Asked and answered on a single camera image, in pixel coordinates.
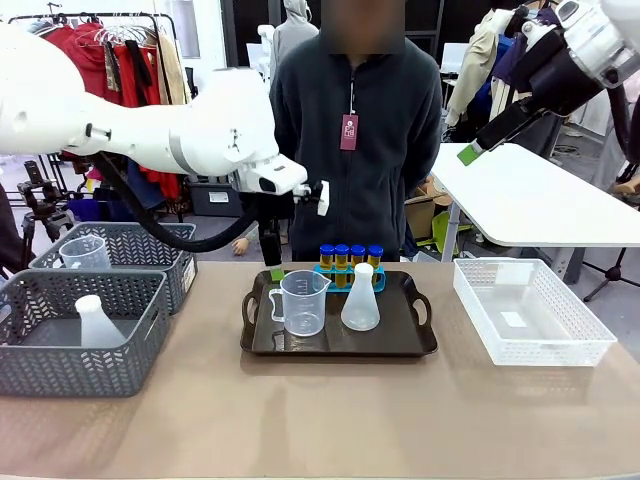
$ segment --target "white plastic basket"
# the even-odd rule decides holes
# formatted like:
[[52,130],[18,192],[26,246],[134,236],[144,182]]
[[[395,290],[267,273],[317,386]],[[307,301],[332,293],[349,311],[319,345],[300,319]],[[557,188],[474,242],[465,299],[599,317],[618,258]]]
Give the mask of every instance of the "white plastic basket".
[[618,341],[541,260],[456,260],[453,286],[496,365],[593,367]]

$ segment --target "hanging clothes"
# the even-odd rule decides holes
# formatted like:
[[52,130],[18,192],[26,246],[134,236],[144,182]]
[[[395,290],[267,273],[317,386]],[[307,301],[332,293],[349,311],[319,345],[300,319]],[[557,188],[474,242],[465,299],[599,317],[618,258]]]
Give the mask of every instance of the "hanging clothes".
[[447,105],[449,111],[446,123],[454,127],[466,113],[471,100],[486,82],[498,54],[499,35],[490,28],[494,11],[490,11],[477,27],[469,40],[469,48],[464,56],[458,83],[453,89]]
[[[509,49],[512,46],[513,46],[513,39],[507,38],[504,35],[499,36],[498,50],[496,53],[496,63],[494,64],[494,69],[495,69],[495,65],[498,62],[500,62],[500,59],[509,51]],[[473,100],[471,101],[468,107],[469,110],[475,109],[478,115],[485,118],[484,124],[489,122],[489,114],[491,112],[491,106],[495,98],[495,97],[492,97],[491,95],[492,93],[491,79],[492,79],[494,69],[491,70],[491,73],[487,77],[487,80],[480,87],[480,90],[478,90],[478,93],[476,93],[476,96],[473,98]]]
[[69,39],[69,37],[72,37],[73,35],[75,35],[73,28],[71,28],[69,25],[65,25],[62,28],[58,28],[49,32],[48,34],[44,35],[43,38],[47,42],[54,44],[60,50],[64,50],[64,43]]
[[120,67],[122,105],[145,107],[160,105],[156,49],[140,47],[133,40],[114,47]]
[[493,98],[493,103],[491,105],[489,121],[492,121],[504,112],[505,108],[512,103],[530,96],[530,93],[520,93],[507,85],[503,80],[494,77],[491,82],[491,97]]
[[[543,8],[538,11],[536,20],[543,25],[560,25],[560,19],[551,8]],[[509,51],[502,57],[493,71],[493,76],[502,80],[507,85],[513,83],[512,72],[522,57],[527,53],[527,37],[519,33],[515,38],[515,43]]]
[[158,183],[151,182],[137,163],[130,158],[127,160],[127,184],[131,187],[146,209],[153,209],[165,201],[162,187]]
[[[185,105],[191,99],[191,89],[185,82],[176,46],[169,40],[169,37],[163,34],[160,34],[158,43],[162,50],[157,67],[160,80],[160,103],[162,105]],[[162,74],[163,67],[169,82],[168,85],[165,84]]]
[[61,49],[78,68],[87,92],[120,104],[120,94],[107,88],[104,46],[97,45],[94,40],[102,28],[100,23],[85,23],[72,29],[73,34],[68,36]]
[[[125,45],[116,45],[114,52],[120,66],[122,84],[122,105],[125,107],[142,107],[160,105],[158,87],[157,50],[140,47],[134,41],[127,40]],[[150,182],[157,183],[168,200],[176,200],[180,196],[178,176],[172,173],[161,173],[140,167],[140,171]]]

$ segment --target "white plastic flask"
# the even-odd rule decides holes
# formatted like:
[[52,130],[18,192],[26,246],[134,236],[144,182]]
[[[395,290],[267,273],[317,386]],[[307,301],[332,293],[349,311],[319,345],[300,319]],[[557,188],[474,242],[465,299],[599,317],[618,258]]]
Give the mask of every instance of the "white plastic flask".
[[115,348],[126,338],[102,310],[97,295],[86,295],[76,301],[76,310],[82,321],[83,348]]
[[342,323],[352,330],[366,332],[380,323],[380,311],[373,291],[373,267],[359,263],[355,268],[355,282],[342,309]]

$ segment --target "white table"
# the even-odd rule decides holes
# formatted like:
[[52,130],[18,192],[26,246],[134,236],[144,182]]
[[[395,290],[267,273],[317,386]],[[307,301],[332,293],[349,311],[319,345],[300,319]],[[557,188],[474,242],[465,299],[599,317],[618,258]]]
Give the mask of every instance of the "white table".
[[443,261],[450,262],[460,209],[498,245],[561,247],[564,276],[577,247],[639,247],[640,212],[514,144],[465,167],[466,144],[442,144],[433,175],[453,198]]

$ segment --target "table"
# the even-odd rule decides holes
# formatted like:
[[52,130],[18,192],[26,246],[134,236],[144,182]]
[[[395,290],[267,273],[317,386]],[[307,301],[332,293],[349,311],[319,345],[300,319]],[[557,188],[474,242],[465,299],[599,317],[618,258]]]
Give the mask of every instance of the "table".
[[640,472],[640,366],[495,367],[452,264],[408,271],[440,349],[419,361],[261,359],[240,304],[264,267],[200,272],[145,388],[120,400],[0,398],[0,473],[62,478],[575,478]]
[[469,167],[463,144],[442,144],[433,176],[454,200],[443,261],[451,261],[460,210],[503,246],[562,248],[564,276],[576,247],[640,246],[640,213],[515,144],[485,153]]

